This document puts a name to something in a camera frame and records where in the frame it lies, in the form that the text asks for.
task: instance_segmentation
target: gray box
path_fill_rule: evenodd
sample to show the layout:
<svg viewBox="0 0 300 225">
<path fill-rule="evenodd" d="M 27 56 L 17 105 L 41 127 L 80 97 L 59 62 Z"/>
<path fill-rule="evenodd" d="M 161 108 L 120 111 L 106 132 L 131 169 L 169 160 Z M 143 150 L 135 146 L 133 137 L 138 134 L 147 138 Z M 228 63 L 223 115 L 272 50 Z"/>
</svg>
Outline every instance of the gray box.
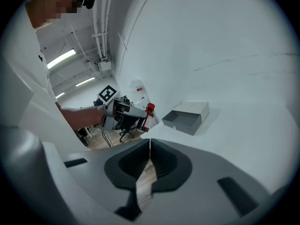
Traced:
<svg viewBox="0 0 300 225">
<path fill-rule="evenodd" d="M 163 123 L 183 133 L 194 135 L 209 114 L 207 103 L 180 103 L 163 119 Z"/>
</svg>

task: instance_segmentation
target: wooden floor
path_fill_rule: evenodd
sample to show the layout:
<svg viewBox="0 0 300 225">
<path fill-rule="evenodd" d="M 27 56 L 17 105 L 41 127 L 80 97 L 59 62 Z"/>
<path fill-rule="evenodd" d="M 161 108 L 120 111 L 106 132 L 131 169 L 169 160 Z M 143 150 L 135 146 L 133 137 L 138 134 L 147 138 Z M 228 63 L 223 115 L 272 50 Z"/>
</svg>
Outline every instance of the wooden floor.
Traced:
<svg viewBox="0 0 300 225">
<path fill-rule="evenodd" d="M 119 139 L 121 136 L 119 135 L 120 131 L 106 131 L 106 137 L 109 138 L 110 142 L 113 146 L 121 146 L 123 143 L 127 143 L 129 141 L 134 141 L 140 139 L 140 133 L 137 129 L 131 131 L 134 135 L 134 138 L 131 137 L 130 134 L 126 134 L 121 143 Z M 87 144 L 89 149 L 96 150 L 109 147 L 107 142 L 102 136 L 101 130 L 95 129 L 91 132 L 93 138 L 87 138 Z M 136 182 L 136 195 L 139 207 L 142 211 L 144 211 L 149 203 L 151 202 L 151 185 L 157 180 L 156 173 L 152 162 L 149 160 L 144 171 L 142 172 L 140 178 Z"/>
</svg>

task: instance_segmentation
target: ceiling light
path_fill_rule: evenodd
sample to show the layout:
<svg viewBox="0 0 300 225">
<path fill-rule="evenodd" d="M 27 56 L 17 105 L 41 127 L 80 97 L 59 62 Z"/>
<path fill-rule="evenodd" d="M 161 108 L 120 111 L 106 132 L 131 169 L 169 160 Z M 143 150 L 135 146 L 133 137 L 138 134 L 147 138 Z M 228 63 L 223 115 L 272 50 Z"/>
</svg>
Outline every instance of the ceiling light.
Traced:
<svg viewBox="0 0 300 225">
<path fill-rule="evenodd" d="M 65 93 L 62 92 L 61 94 L 59 94 L 58 96 L 56 96 L 56 98 L 59 98 L 60 96 L 64 95 Z"/>
<path fill-rule="evenodd" d="M 92 78 L 90 78 L 90 79 L 88 79 L 88 80 L 85 80 L 85 81 L 83 81 L 83 82 L 77 84 L 76 87 L 80 86 L 81 84 L 87 83 L 88 81 L 93 80 L 93 79 L 95 79 L 95 78 L 92 77 Z"/>
<path fill-rule="evenodd" d="M 47 64 L 47 67 L 50 69 L 53 66 L 55 66 L 56 64 L 58 64 L 59 62 L 63 61 L 64 59 L 66 59 L 66 58 L 68 58 L 68 57 L 70 57 L 70 56 L 72 56 L 74 54 L 76 54 L 76 52 L 75 52 L 74 49 L 72 49 L 69 52 L 66 52 L 63 55 L 59 56 L 58 58 L 54 59 L 52 62 L 49 62 Z"/>
</svg>

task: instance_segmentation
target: bottle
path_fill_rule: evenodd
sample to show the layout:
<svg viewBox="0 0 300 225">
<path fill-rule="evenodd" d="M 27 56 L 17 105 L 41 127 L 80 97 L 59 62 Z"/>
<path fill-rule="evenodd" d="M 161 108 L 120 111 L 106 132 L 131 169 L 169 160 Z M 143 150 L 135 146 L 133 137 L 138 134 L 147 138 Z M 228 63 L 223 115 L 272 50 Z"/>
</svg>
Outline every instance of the bottle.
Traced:
<svg viewBox="0 0 300 225">
<path fill-rule="evenodd" d="M 149 131 L 152 121 L 153 121 L 153 117 L 154 117 L 154 114 L 153 114 L 154 108 L 155 108 L 154 104 L 148 103 L 146 110 L 145 110 L 145 112 L 147 113 L 147 117 L 145 119 L 140 119 L 136 128 L 138 128 L 142 131 L 145 131 L 145 132 Z"/>
</svg>

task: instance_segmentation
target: white ceiling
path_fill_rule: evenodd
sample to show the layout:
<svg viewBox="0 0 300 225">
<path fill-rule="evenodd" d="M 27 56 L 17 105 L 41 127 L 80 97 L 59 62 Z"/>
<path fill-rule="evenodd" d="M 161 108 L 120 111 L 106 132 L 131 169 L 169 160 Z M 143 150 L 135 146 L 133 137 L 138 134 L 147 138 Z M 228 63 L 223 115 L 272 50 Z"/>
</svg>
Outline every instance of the white ceiling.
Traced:
<svg viewBox="0 0 300 225">
<path fill-rule="evenodd" d="M 99 24 L 101 0 L 97 0 L 97 4 L 97 19 Z M 74 34 L 72 34 L 70 25 L 73 26 L 78 40 L 90 60 L 91 65 L 96 71 L 99 71 L 98 67 L 94 65 L 94 62 L 98 60 L 98 53 L 94 38 L 91 36 L 94 34 L 91 9 L 88 10 L 86 7 L 82 7 L 78 9 L 76 14 L 62 14 L 60 19 L 37 30 L 37 38 L 47 63 L 72 48 L 76 51 L 75 55 L 60 62 L 50 70 L 50 82 L 56 96 L 62 92 L 65 92 L 67 95 L 77 88 L 75 86 L 77 83 L 90 77 L 94 76 L 97 78 L 89 63 L 86 62 L 86 58 L 84 57 Z M 97 72 L 97 74 L 100 78 L 104 78 L 105 75 L 111 75 L 111 72 L 106 74 Z"/>
</svg>

